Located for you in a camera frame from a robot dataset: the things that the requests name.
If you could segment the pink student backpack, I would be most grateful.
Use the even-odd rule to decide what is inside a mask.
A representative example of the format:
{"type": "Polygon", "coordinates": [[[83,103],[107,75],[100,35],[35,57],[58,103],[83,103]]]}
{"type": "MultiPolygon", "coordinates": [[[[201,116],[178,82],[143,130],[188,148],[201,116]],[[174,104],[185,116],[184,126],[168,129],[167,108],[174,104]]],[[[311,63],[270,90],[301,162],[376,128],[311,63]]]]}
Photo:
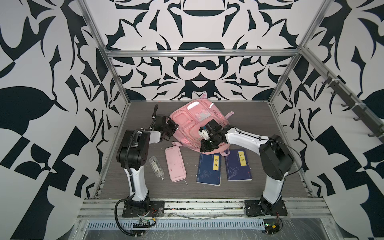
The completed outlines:
{"type": "Polygon", "coordinates": [[[170,118],[179,125],[173,137],[174,146],[186,147],[195,152],[200,152],[201,140],[200,127],[206,125],[210,120],[216,120],[221,126],[229,125],[228,118],[234,112],[223,115],[219,108],[203,94],[199,99],[193,100],[183,107],[174,111],[170,118]]]}

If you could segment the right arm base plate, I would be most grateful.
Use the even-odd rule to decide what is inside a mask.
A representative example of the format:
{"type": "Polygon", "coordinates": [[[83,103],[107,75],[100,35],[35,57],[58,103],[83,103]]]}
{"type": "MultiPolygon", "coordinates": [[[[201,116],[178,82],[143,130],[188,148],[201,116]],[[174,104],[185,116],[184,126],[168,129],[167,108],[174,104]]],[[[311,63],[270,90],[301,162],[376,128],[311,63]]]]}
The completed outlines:
{"type": "Polygon", "coordinates": [[[275,204],[262,200],[245,200],[245,214],[246,216],[263,217],[263,216],[288,216],[286,205],[282,199],[278,200],[275,204]]]}

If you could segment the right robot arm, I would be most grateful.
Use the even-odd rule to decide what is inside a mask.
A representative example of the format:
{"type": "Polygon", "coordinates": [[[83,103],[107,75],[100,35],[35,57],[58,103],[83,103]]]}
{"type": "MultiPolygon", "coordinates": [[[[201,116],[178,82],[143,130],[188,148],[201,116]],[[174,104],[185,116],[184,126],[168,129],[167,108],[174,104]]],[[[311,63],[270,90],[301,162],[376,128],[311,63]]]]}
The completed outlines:
{"type": "Polygon", "coordinates": [[[263,137],[241,131],[232,125],[223,127],[215,120],[201,127],[199,134],[203,137],[202,153],[210,153],[217,149],[219,144],[226,143],[241,146],[258,154],[267,175],[261,203],[271,207],[281,200],[285,178],[289,175],[294,158],[280,136],[263,137]]]}

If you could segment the blue book yellow label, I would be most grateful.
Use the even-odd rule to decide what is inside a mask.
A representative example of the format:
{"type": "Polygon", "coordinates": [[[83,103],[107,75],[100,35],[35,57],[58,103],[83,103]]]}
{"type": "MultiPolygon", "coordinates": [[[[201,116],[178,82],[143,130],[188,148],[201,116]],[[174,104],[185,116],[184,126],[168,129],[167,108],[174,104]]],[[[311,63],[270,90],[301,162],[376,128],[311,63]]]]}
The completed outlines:
{"type": "Polygon", "coordinates": [[[197,183],[220,186],[221,185],[221,155],[200,154],[197,183]]]}

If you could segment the purple book yellow label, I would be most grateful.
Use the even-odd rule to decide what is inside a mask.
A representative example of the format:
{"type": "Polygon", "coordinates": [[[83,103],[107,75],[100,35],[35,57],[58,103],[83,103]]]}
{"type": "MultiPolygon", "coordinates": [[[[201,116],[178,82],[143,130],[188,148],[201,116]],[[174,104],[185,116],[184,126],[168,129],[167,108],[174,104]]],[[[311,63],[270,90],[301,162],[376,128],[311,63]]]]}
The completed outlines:
{"type": "Polygon", "coordinates": [[[252,174],[245,149],[230,150],[225,156],[227,180],[230,182],[251,181],[252,174]]]}

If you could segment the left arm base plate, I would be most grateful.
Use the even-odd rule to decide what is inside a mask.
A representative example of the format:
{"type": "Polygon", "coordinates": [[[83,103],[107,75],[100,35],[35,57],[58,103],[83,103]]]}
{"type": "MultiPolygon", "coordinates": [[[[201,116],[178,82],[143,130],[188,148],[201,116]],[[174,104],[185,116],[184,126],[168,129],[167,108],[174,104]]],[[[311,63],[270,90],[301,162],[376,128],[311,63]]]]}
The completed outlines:
{"type": "Polygon", "coordinates": [[[154,211],[163,211],[164,201],[126,201],[124,203],[123,218],[134,218],[148,214],[151,216],[154,211]]]}

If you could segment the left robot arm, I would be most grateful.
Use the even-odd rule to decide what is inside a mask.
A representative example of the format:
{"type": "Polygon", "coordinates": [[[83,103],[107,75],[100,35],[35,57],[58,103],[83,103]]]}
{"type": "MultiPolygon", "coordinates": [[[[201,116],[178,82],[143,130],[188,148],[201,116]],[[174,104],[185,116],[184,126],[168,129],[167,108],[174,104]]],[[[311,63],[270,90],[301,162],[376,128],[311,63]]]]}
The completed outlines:
{"type": "Polygon", "coordinates": [[[151,125],[144,129],[127,130],[116,155],[117,162],[126,172],[130,195],[129,201],[134,206],[149,204],[149,190],[145,183],[144,166],[148,160],[149,146],[169,140],[178,129],[171,117],[152,116],[151,125]]]}

